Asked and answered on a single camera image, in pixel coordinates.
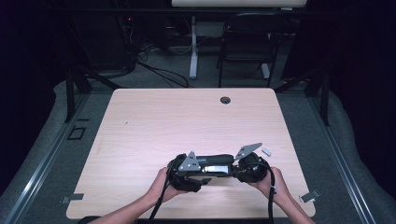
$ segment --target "light wood surface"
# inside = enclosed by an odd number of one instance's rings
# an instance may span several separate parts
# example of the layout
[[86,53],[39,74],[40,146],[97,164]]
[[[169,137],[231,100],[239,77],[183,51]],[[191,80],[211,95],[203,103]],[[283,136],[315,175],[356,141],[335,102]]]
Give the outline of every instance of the light wood surface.
[[172,0],[173,7],[305,7],[306,0]]
[[[222,104],[223,96],[231,102]],[[267,157],[260,148],[255,151],[282,170],[299,201],[309,190],[273,90],[116,90],[75,190],[84,198],[69,204],[67,216],[103,216],[134,201],[178,154],[234,156],[254,143],[272,152]],[[236,178],[213,178],[197,193],[163,203],[156,218],[268,217],[267,203]],[[315,214],[313,203],[301,206],[309,216]],[[286,215],[274,204],[274,216]]]

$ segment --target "desk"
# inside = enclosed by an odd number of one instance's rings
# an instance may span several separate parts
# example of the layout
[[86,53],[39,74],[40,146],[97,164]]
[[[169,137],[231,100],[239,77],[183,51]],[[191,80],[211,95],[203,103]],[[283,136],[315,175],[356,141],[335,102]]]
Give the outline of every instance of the desk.
[[[172,0],[172,7],[305,7],[306,0]],[[197,78],[198,50],[196,42],[196,21],[191,20],[191,63],[190,78]],[[268,65],[262,66],[264,77],[269,76]]]
[[[220,98],[227,96],[227,105]],[[291,195],[308,192],[276,95],[271,89],[116,90],[93,142],[67,216],[103,216],[144,194],[176,155],[231,154],[254,143],[259,156],[282,170]],[[268,201],[236,178],[213,178],[197,193],[163,203],[156,218],[268,217]],[[312,202],[301,203],[309,216]],[[148,218],[151,210],[141,218]],[[274,217],[286,215],[274,204]]]

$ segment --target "black device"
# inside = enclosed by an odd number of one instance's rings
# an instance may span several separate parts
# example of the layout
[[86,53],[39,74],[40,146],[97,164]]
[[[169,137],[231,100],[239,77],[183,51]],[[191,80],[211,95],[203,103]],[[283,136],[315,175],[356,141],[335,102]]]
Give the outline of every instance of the black device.
[[211,178],[194,179],[193,176],[235,177],[240,182],[256,183],[263,180],[269,169],[268,162],[253,152],[262,144],[242,147],[234,158],[222,154],[214,156],[195,156],[180,154],[168,164],[168,181],[175,189],[197,192]]

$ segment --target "chair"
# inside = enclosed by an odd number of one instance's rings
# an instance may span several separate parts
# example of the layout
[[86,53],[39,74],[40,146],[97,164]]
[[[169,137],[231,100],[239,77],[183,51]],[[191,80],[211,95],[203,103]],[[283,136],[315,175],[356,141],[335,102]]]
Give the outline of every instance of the chair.
[[223,26],[218,58],[219,87],[223,77],[223,64],[271,64],[266,87],[270,87],[279,43],[285,34],[288,20],[280,15],[240,13],[228,19]]

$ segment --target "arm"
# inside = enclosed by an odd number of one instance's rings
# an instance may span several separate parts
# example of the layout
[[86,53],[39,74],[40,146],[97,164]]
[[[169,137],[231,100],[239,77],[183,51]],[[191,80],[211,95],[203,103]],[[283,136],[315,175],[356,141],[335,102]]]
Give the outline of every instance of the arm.
[[[155,178],[154,182],[151,184],[151,187],[148,191],[136,201],[112,212],[104,217],[100,217],[94,221],[92,224],[98,223],[132,223],[138,217],[140,217],[143,213],[148,211],[151,207],[155,205],[158,199],[161,196],[163,191],[163,184],[166,178],[167,168],[162,168]],[[172,186],[169,186],[165,194],[163,195],[163,202],[167,202],[173,197],[177,196],[180,193],[185,193],[184,191],[176,190]]]
[[[286,185],[283,175],[279,169],[272,167],[276,180],[276,194],[274,203],[276,203],[289,217],[294,224],[297,223],[315,223],[309,217],[303,208],[291,197],[288,186]],[[266,198],[269,197],[271,188],[271,176],[266,176],[262,181],[249,183],[250,186],[258,189]]]

